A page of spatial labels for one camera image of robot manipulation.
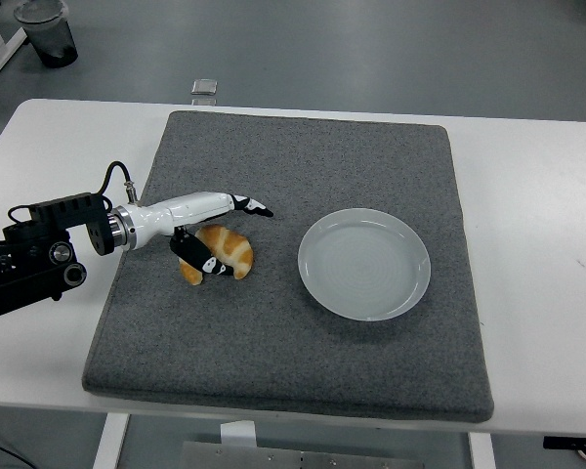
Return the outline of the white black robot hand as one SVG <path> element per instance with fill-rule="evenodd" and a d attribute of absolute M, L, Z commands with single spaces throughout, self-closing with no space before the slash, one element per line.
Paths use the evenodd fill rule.
<path fill-rule="evenodd" d="M 170 238 L 170 249 L 177 257 L 203 274 L 231 276 L 235 268 L 223 263 L 187 227 L 223 216 L 231 211 L 272 217 L 264 204 L 244 195 L 223 192 L 195 192 L 151 206 L 127 204 L 113 210 L 122 229 L 115 244 L 126 250 L 144 247 L 158 235 Z"/>

